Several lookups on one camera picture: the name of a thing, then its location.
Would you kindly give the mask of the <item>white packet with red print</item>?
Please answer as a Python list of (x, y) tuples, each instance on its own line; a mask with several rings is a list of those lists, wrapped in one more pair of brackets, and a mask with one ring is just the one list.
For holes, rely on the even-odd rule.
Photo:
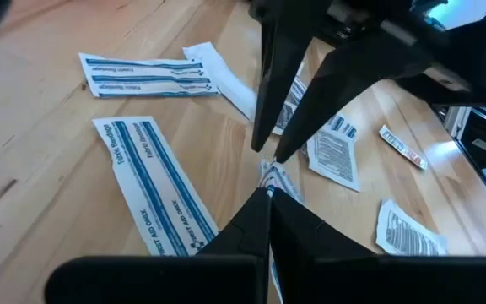
[(426, 170), (428, 167), (427, 161), (419, 154), (410, 149), (401, 139), (399, 139), (392, 131), (383, 125), (379, 131), (381, 138), (386, 141), (393, 149), (400, 155), (409, 160), (421, 170)]

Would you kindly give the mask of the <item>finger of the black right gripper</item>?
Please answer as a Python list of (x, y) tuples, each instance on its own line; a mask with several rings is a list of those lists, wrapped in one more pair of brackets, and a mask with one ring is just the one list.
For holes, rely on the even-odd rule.
[[(262, 150), (280, 114), (297, 69), (323, 14), (269, 12), (262, 19), (262, 80), (259, 85), (251, 148)], [(311, 87), (278, 143), (278, 152), (295, 152), (323, 126), (319, 100)]]
[(374, 83), (401, 75), (416, 62), (411, 46), (386, 32), (328, 53), (315, 73), (275, 151), (284, 163), (333, 115)]

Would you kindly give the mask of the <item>plain white bandage packet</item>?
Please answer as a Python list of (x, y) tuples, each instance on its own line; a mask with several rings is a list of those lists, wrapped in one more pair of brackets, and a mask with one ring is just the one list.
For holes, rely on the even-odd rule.
[(203, 42), (194, 46), (183, 47), (186, 59), (198, 60), (208, 70), (211, 80), (226, 97), (249, 121), (254, 121), (257, 105), (257, 94), (237, 78), (230, 70), (225, 60), (217, 52), (211, 42)]

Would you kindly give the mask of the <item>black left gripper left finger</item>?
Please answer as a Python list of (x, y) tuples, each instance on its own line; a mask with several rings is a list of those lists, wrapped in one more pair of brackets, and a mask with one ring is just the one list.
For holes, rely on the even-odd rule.
[(207, 304), (266, 304), (271, 198), (258, 188), (198, 254), (212, 260)]

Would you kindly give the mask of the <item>blue striped fabric bandage packet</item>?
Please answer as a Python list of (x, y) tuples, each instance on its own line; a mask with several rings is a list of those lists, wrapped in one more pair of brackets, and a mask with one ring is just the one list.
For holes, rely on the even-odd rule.
[(152, 117), (92, 123), (150, 254), (192, 256), (217, 236), (219, 228)]
[(116, 97), (193, 97), (216, 95), (217, 85), (200, 61), (128, 61), (79, 53), (92, 94)]
[(327, 122), (327, 127), (332, 131), (340, 132), (348, 136), (352, 140), (356, 140), (357, 138), (357, 128), (340, 114), (333, 116)]
[[(297, 189), (297, 187), (292, 183), (289, 174), (286, 172), (284, 167), (277, 162), (269, 162), (266, 159), (262, 159), (261, 165), (261, 178), (259, 181), (260, 187), (278, 187), (285, 191), (291, 198), (298, 201), (300, 204), (305, 202), (302, 193)], [(274, 258), (271, 262), (271, 275), (273, 285), (278, 293), (279, 303), (284, 304), (282, 297), (282, 292), (280, 289), (280, 284), (278, 280), (278, 271), (276, 268), (276, 263)]]

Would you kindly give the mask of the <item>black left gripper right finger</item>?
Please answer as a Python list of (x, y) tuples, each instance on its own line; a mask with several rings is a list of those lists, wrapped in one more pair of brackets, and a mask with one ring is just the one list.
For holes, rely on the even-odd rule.
[(363, 304), (349, 260), (374, 253), (281, 189), (272, 197), (272, 250), (283, 304)]

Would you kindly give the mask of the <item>white antiseptic towelette packet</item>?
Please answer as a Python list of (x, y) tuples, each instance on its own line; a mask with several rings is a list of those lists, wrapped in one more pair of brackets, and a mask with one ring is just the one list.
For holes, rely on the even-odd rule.
[(309, 167), (356, 192), (360, 191), (354, 141), (343, 133), (320, 129), (307, 141)]
[(403, 256), (445, 256), (447, 240), (408, 216), (393, 200), (383, 199), (375, 243), (386, 253)]

